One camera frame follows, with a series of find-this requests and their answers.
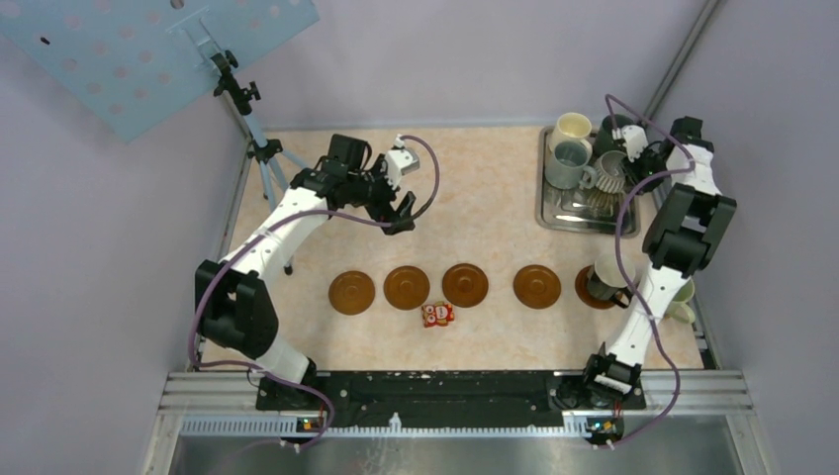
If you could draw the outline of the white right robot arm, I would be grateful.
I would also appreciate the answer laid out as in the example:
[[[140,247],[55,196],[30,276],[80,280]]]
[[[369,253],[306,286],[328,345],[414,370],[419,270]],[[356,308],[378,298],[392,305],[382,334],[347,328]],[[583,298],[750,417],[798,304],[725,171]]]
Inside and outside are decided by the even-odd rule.
[[[670,188],[644,236],[642,251],[648,265],[641,279],[628,276],[621,261],[616,264],[632,300],[622,328],[590,356],[580,381],[583,400],[594,408],[634,394],[647,348],[660,339],[659,321],[678,291],[707,268],[736,213],[736,200],[715,183],[714,145],[703,138],[702,125],[698,118],[679,118],[658,144],[649,144],[636,126],[612,133],[628,154],[634,179],[628,200],[664,181]]]

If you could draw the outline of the grey ribbed mug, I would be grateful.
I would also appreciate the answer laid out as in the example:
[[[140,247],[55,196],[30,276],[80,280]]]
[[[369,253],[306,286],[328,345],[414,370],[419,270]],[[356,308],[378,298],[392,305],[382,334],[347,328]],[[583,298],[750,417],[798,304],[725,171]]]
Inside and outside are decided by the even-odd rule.
[[[594,164],[597,172],[595,187],[607,194],[622,193],[626,184],[626,173],[623,168],[625,161],[627,161],[627,155],[623,151],[610,150],[603,153]]]

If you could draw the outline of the black mug white inside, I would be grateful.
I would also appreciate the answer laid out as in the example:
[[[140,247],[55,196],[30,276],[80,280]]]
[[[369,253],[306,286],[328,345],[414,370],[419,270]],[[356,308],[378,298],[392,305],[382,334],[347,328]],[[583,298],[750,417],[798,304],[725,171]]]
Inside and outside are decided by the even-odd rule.
[[[599,307],[628,307],[633,292],[628,289],[612,252],[600,254],[584,274],[583,289],[589,300]]]

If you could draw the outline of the light green mug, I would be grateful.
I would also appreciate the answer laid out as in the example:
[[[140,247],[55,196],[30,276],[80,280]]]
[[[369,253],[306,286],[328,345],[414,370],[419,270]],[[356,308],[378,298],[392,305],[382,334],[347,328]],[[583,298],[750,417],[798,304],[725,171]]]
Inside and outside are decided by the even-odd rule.
[[[692,325],[696,321],[696,314],[690,307],[690,301],[695,296],[696,286],[693,279],[688,280],[673,297],[664,317],[676,322]]]

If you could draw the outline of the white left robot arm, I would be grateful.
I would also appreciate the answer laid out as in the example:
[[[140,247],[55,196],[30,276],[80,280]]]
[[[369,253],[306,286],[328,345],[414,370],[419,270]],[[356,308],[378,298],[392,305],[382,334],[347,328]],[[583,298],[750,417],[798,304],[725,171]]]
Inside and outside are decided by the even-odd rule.
[[[304,241],[342,208],[367,211],[386,234],[410,231],[416,196],[397,197],[402,179],[420,168],[402,136],[365,164],[368,142],[335,134],[326,155],[298,172],[280,202],[243,244],[220,261],[206,260],[195,274],[196,332],[243,355],[248,364],[282,379],[280,397],[294,409],[316,399],[314,362],[281,335],[270,283]]]

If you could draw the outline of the grey blue mug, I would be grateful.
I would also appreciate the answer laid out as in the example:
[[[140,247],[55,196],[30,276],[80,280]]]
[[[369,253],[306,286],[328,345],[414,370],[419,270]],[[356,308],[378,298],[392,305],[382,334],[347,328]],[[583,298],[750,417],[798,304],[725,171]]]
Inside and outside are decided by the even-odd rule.
[[[599,175],[589,159],[588,149],[580,142],[560,142],[545,161],[545,179],[559,190],[591,189]]]

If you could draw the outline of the cream mug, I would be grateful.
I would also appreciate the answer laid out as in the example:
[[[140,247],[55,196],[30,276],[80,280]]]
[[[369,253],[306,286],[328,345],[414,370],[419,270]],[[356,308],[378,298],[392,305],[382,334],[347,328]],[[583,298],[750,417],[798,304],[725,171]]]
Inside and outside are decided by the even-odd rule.
[[[590,119],[580,113],[568,112],[561,115],[548,138],[548,149],[553,152],[559,143],[579,143],[586,149],[587,158],[593,155],[593,145],[589,142],[593,125]]]

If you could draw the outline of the dark green mug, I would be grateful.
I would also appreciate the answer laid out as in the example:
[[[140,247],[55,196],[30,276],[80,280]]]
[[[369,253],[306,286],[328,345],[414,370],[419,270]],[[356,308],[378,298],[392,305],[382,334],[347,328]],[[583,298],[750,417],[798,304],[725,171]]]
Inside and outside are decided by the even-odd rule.
[[[615,114],[614,118],[615,123],[612,122],[610,115],[606,115],[601,121],[600,128],[596,133],[593,144],[594,156],[601,156],[612,150],[625,151],[625,146],[623,144],[615,142],[615,139],[612,136],[612,126],[616,124],[620,129],[625,126],[634,125],[635,121],[630,117],[621,114]]]

